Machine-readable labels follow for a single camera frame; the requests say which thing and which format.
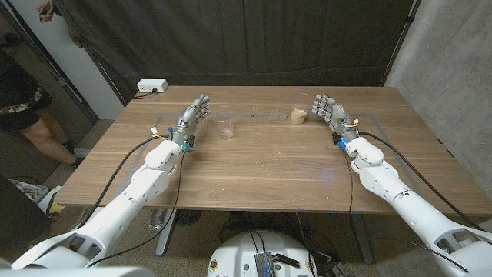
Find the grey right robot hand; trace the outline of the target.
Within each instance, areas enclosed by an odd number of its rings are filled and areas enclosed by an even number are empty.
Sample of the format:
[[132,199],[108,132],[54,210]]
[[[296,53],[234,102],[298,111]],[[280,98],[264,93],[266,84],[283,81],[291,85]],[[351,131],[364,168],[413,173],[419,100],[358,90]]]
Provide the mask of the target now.
[[326,121],[335,142],[350,142],[357,138],[354,121],[343,106],[329,95],[316,95],[311,111]]

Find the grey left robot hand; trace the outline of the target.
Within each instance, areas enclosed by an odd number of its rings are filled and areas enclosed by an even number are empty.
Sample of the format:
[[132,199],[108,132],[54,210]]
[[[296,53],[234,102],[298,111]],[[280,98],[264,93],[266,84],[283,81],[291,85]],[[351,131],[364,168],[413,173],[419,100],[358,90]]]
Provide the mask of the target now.
[[194,135],[198,125],[211,114],[209,97],[201,94],[179,116],[171,142],[175,149],[182,148]]

